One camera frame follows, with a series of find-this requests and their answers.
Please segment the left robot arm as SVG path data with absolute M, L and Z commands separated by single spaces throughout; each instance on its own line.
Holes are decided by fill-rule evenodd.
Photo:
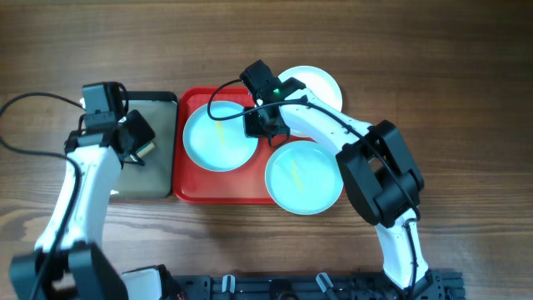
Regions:
M 162 264 L 123 274 L 101 249 L 103 223 L 123 159 L 155 137 L 133 110 L 67 140 L 67 171 L 57 205 L 34 252 L 14 257 L 10 279 L 20 299 L 180 299 L 184 292 Z

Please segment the green yellow sponge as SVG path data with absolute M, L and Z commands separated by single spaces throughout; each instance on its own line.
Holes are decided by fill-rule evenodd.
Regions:
M 144 157 L 145 155 L 147 155 L 149 152 L 151 152 L 153 149 L 156 148 L 156 144 L 154 142 L 148 142 L 146 143 L 145 145 L 141 146 L 136 152 L 135 152 L 135 155 L 137 157 Z

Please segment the light blue plate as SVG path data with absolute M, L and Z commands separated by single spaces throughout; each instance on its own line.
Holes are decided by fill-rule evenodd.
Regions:
M 326 211 L 343 190 L 334 156 L 322 145 L 306 140 L 289 142 L 271 155 L 265 184 L 279 207 L 298 215 Z
M 199 107 L 186 121 L 182 133 L 187 156 L 200 168 L 229 172 L 248 162 L 258 146 L 257 137 L 247 137 L 242 117 L 216 121 L 207 105 Z

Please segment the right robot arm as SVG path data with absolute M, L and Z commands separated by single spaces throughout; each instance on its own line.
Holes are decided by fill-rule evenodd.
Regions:
M 240 79 L 256 104 L 246 109 L 246 124 L 262 136 L 295 129 L 332 151 L 351 205 L 376 228 L 385 275 L 413 298 L 429 270 L 416 228 L 424 179 L 397 127 L 349 117 L 293 77 Z

